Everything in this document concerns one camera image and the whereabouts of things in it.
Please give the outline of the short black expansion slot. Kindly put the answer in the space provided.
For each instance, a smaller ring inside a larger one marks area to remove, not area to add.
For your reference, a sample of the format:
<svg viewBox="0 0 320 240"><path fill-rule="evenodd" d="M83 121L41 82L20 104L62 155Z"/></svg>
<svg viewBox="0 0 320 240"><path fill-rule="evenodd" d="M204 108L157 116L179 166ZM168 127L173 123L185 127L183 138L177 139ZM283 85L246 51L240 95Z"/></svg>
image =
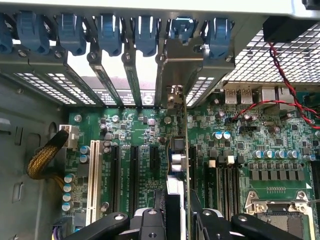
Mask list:
<svg viewBox="0 0 320 240"><path fill-rule="evenodd" d="M151 145L149 149L149 169L151 171L157 171L160 169L160 156L159 148L157 146Z"/></svg>

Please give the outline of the silver USB port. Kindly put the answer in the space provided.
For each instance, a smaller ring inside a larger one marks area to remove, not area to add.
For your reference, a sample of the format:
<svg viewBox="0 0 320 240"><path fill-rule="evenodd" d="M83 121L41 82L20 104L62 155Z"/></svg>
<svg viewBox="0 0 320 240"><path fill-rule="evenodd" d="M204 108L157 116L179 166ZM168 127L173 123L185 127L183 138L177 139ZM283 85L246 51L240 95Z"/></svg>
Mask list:
<svg viewBox="0 0 320 240"><path fill-rule="evenodd" d="M240 103L242 105L253 104L253 94L251 89L243 88L240 90Z"/></svg>
<svg viewBox="0 0 320 240"><path fill-rule="evenodd" d="M227 88L224 90L224 99L226 105L237 104L237 91L235 89Z"/></svg>

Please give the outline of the white PCI expansion slot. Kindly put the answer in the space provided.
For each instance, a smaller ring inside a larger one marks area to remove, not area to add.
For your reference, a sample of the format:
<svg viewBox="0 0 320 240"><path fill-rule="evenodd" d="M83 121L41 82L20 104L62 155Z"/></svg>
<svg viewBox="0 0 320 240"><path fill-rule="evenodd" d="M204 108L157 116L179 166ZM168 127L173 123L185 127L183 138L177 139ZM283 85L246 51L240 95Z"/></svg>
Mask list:
<svg viewBox="0 0 320 240"><path fill-rule="evenodd" d="M85 226L94 223L100 218L102 159L101 141L91 140Z"/></svg>

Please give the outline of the perforated metal slot cover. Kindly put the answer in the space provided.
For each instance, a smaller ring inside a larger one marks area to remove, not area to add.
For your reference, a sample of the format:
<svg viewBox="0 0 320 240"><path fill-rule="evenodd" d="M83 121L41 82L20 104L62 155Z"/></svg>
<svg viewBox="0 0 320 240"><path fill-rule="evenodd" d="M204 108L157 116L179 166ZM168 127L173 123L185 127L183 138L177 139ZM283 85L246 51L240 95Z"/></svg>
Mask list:
<svg viewBox="0 0 320 240"><path fill-rule="evenodd" d="M29 64L26 51L14 49L10 54L0 53L0 75L61 104L75 106L79 103L56 83L37 73Z"/></svg>
<svg viewBox="0 0 320 240"><path fill-rule="evenodd" d="M54 53L48 55L31 54L29 64L35 73L44 78L52 87L62 91L78 106L101 106L97 94L67 64L66 55L57 57Z"/></svg>
<svg viewBox="0 0 320 240"><path fill-rule="evenodd" d="M206 58L190 76L186 87L186 106L191 109L201 105L217 88L219 82L235 69L235 58Z"/></svg>

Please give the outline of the black case fan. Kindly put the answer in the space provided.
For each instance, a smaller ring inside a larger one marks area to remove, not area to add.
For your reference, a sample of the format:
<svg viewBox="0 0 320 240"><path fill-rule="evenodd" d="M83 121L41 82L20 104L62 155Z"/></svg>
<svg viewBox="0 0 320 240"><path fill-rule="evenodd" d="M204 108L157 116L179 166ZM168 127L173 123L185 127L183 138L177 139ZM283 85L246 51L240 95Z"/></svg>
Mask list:
<svg viewBox="0 0 320 240"><path fill-rule="evenodd" d="M316 23L312 19L270 16L262 25L263 39L270 43L290 43Z"/></svg>

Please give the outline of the long black expansion slot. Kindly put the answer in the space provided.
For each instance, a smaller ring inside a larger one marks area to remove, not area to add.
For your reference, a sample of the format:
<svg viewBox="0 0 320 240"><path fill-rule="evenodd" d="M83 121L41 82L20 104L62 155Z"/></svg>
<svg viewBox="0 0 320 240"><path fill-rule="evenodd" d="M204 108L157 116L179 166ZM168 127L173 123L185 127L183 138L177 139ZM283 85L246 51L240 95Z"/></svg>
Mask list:
<svg viewBox="0 0 320 240"><path fill-rule="evenodd" d="M129 215L134 216L139 202L139 163L140 151L138 146L130 147L130 168L129 168Z"/></svg>
<svg viewBox="0 0 320 240"><path fill-rule="evenodd" d="M121 176L120 147L118 145L114 145L111 147L111 159L110 159L111 208L113 212L118 212L120 208L119 207L120 176Z"/></svg>

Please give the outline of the grey metal PC case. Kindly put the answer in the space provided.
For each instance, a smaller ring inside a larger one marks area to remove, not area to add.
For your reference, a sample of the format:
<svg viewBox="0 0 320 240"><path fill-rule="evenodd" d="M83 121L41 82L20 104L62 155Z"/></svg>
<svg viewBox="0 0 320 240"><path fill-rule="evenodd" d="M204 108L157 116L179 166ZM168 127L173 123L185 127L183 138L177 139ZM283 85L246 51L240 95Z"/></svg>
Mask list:
<svg viewBox="0 0 320 240"><path fill-rule="evenodd" d="M17 15L22 11L43 15L50 53L66 55L66 63L89 86L108 90L116 105L66 105L0 74L0 240L53 240L53 225L62 220L65 158L69 134L59 125L69 122L76 108L164 109L157 106L157 56L162 41L170 38L171 22L194 20L193 47L199 65L209 56L208 21L232 22L228 56L235 68L196 107L213 102L225 89L251 89L260 103L261 88L288 88L299 114L311 106L320 113L320 0L0 0L0 13L9 28L13 50L38 54L21 44ZM59 41L57 17L62 13L83 18L84 55L74 56ZM120 18L122 52L100 49L97 22L101 14ZM135 20L158 20L156 54L143 57L135 45ZM289 43L265 42L263 23L270 16L316 20L314 26ZM118 90L130 90L135 105L123 104ZM141 90L155 90L154 105L142 105Z"/></svg>

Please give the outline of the white power connector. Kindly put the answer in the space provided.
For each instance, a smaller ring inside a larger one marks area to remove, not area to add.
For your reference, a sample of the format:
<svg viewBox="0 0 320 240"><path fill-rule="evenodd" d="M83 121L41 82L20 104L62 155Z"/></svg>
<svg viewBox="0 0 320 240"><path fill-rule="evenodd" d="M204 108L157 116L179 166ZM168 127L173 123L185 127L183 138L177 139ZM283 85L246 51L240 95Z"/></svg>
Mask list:
<svg viewBox="0 0 320 240"><path fill-rule="evenodd" d="M63 148L76 151L78 149L78 141L80 138L79 128L75 125L60 124L59 130L65 130L68 133L68 139L63 145Z"/></svg>

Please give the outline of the black RAM slot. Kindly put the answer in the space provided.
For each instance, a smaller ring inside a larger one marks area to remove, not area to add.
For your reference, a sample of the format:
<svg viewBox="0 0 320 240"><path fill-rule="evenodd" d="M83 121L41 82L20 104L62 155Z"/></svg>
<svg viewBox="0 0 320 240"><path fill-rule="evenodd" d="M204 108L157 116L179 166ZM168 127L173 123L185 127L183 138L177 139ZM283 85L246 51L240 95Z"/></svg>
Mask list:
<svg viewBox="0 0 320 240"><path fill-rule="evenodd" d="M233 215L233 166L235 163L235 158L233 155L228 155L226 158L226 187L227 187L227 216L228 220L232 218Z"/></svg>
<svg viewBox="0 0 320 240"><path fill-rule="evenodd" d="M239 170L244 163L244 157L242 155L237 155L235 166L234 166L234 206L235 206L235 214L240 212L240 173Z"/></svg>
<svg viewBox="0 0 320 240"><path fill-rule="evenodd" d="M225 187L224 187L224 164L225 159L222 155L218 156L217 169L217 194L218 210L225 216Z"/></svg>

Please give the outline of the metal CPU socket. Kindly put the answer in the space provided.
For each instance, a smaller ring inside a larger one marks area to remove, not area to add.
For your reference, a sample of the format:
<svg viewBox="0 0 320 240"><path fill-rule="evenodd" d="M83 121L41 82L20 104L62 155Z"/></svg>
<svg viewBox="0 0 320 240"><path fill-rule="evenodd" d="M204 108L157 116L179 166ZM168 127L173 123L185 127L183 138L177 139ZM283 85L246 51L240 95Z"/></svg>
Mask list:
<svg viewBox="0 0 320 240"><path fill-rule="evenodd" d="M293 199L262 199L251 190L245 201L244 213L302 240L317 240L316 217L307 194L302 190Z"/></svg>

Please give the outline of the white printed label sticker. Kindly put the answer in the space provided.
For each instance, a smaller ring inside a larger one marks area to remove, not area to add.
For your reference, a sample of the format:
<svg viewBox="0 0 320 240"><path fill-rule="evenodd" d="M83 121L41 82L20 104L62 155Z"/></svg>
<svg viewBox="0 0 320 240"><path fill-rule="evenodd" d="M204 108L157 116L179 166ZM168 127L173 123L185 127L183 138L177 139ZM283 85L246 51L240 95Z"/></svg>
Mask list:
<svg viewBox="0 0 320 240"><path fill-rule="evenodd" d="M115 100L107 89L93 89L106 105L116 105ZM125 106L134 106L135 101L129 89L119 89L119 97ZM153 106L155 103L155 90L141 90L141 100L143 106Z"/></svg>

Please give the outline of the silver ethernet port block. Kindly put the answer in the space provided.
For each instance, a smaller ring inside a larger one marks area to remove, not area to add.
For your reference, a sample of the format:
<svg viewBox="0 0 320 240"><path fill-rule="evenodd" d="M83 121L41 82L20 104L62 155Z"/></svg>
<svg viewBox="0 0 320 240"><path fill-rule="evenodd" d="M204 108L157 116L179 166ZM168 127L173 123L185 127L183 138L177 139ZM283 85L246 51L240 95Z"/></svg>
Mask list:
<svg viewBox="0 0 320 240"><path fill-rule="evenodd" d="M275 86L275 87L262 87L258 96L259 101L284 101L289 104L294 103L294 98L290 94L290 91L286 87ZM283 103L264 103L260 105L260 108L264 110L267 114L279 114L280 112L291 112L295 111L296 108L291 105Z"/></svg>

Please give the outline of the blue slot retention clip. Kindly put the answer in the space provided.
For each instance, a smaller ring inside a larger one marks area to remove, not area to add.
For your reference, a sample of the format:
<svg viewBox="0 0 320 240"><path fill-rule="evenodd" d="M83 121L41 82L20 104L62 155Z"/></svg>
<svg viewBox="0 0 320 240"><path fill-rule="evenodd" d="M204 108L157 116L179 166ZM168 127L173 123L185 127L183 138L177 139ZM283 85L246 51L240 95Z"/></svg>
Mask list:
<svg viewBox="0 0 320 240"><path fill-rule="evenodd" d="M158 19L151 15L142 15L135 20L136 49L142 52L143 57L154 56L157 52Z"/></svg>
<svg viewBox="0 0 320 240"><path fill-rule="evenodd" d="M87 41L83 29L83 17L73 13L62 13L57 17L60 45L73 56L86 53Z"/></svg>
<svg viewBox="0 0 320 240"><path fill-rule="evenodd" d="M187 44L192 37L195 21L189 17L177 17L171 20L170 38L179 39L182 44Z"/></svg>
<svg viewBox="0 0 320 240"><path fill-rule="evenodd" d="M23 46L40 55L47 55L50 52L50 40L43 15L32 11L21 11L17 14L16 27Z"/></svg>
<svg viewBox="0 0 320 240"><path fill-rule="evenodd" d="M3 13L0 13L0 54L10 54L13 50L11 32L6 25Z"/></svg>
<svg viewBox="0 0 320 240"><path fill-rule="evenodd" d="M205 43L211 59L224 58L228 54L232 28L233 24L228 18L216 17L208 21Z"/></svg>
<svg viewBox="0 0 320 240"><path fill-rule="evenodd" d="M122 32L120 18L111 13L103 13L97 20L97 33L99 47L107 52L110 57L122 53Z"/></svg>

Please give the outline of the green motherboard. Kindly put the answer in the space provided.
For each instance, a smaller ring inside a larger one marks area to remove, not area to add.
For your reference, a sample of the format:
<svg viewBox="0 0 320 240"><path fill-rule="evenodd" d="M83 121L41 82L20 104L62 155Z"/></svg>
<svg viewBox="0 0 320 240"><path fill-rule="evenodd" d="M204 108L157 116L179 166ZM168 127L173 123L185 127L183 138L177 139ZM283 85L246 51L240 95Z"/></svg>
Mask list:
<svg viewBox="0 0 320 240"><path fill-rule="evenodd" d="M260 108L265 103L294 106L295 110L278 114L266 113ZM224 158L224 204L227 206L227 156L234 156L233 214L235 214L235 174L237 155L244 157L239 169L240 212L249 191L259 198L285 200L296 197L298 191L307 195L313 209L316 240L320 240L320 112L310 105L303 106L299 114L295 103L282 100L265 100L241 106L225 104L225 91L215 93L213 101L196 108L187 108L187 133L189 147L196 147L196 190L204 209L218 207L217 170L218 156ZM139 147L138 205L155 206L155 193L165 190L164 214L166 240L170 239L166 223L166 201L175 212L180 207L178 189L167 189L169 137L177 130L166 109L143 108L76 108L69 114L66 125L79 128L76 151L64 148L65 175L62 185L62 219L52 227L53 240L67 236L86 227L87 194L91 140L101 141L102 175L99 219L111 213L129 214L130 201L130 151ZM112 211L111 152L120 147L119 211ZM150 170L150 146L159 149L160 168Z"/></svg>

